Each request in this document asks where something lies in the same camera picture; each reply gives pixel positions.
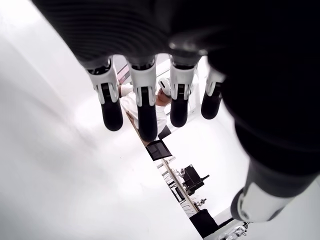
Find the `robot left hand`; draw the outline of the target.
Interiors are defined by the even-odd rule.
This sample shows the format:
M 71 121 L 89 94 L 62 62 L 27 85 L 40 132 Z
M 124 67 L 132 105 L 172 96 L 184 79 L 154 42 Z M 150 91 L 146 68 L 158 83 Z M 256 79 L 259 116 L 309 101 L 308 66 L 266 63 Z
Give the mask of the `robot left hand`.
M 123 125 L 114 55 L 126 58 L 139 134 L 157 135 L 156 55 L 170 57 L 170 121 L 182 127 L 194 73 L 207 57 L 201 113 L 224 103 L 249 155 L 234 219 L 274 219 L 320 173 L 320 3 L 317 0 L 36 0 L 87 71 L 111 131 Z

